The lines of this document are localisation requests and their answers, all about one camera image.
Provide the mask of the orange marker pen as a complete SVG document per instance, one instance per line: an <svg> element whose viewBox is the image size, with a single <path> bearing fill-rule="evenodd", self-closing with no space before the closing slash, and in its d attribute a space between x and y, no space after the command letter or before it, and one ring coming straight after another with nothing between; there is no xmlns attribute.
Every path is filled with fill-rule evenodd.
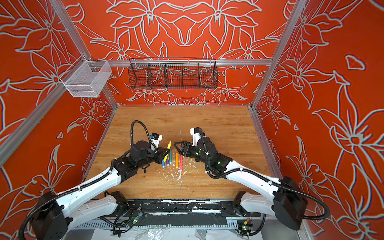
<svg viewBox="0 0 384 240"><path fill-rule="evenodd" d="M176 166L176 168L178 169L179 168L179 153L178 152L176 152L175 153L175 166Z"/></svg>

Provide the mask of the pink marker pen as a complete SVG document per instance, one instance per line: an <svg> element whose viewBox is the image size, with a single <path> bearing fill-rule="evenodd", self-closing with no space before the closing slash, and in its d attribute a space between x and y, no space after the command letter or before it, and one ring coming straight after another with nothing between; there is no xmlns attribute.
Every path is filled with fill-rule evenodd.
<svg viewBox="0 0 384 240"><path fill-rule="evenodd" d="M180 155L180 161L179 161L179 171L182 172L184 167L184 157Z"/></svg>

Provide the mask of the yellow marker pen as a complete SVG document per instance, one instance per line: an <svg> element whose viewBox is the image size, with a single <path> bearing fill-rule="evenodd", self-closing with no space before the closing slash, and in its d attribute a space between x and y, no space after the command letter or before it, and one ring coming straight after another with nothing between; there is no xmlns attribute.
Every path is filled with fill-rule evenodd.
<svg viewBox="0 0 384 240"><path fill-rule="evenodd" d="M168 152L167 152L167 154L165 155L165 157L164 157L164 159L163 159L164 162L166 162L167 159L168 159L168 156L169 156L171 147L172 147L172 141L170 141L170 142L168 143L168 146L167 146Z"/></svg>

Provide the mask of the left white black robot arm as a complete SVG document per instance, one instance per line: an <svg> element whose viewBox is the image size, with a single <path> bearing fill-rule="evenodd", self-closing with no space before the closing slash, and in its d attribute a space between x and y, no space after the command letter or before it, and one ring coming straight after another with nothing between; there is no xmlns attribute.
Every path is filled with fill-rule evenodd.
<svg viewBox="0 0 384 240"><path fill-rule="evenodd" d="M38 240L60 240L75 225L75 212L93 197L115 187L151 163L161 164L170 152L167 148L146 141L138 141L121 157L113 159L109 168L96 177L59 194L46 193L20 226L18 238L24 240L27 226L31 226Z"/></svg>

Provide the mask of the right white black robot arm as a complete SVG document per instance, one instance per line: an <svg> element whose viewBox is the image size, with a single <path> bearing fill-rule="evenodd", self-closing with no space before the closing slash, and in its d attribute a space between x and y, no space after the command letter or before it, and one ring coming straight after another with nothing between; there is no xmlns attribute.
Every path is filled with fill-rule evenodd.
<svg viewBox="0 0 384 240"><path fill-rule="evenodd" d="M212 179L226 179L240 183L261 194L265 203L258 203L253 195L238 193L235 204L247 213L274 216L284 226L298 231L303 220L324 220L331 215L329 207L319 198L300 191L289 177L278 179L248 169L233 159L220 154L213 143L197 144L177 142L178 153L204 163L206 173Z"/></svg>

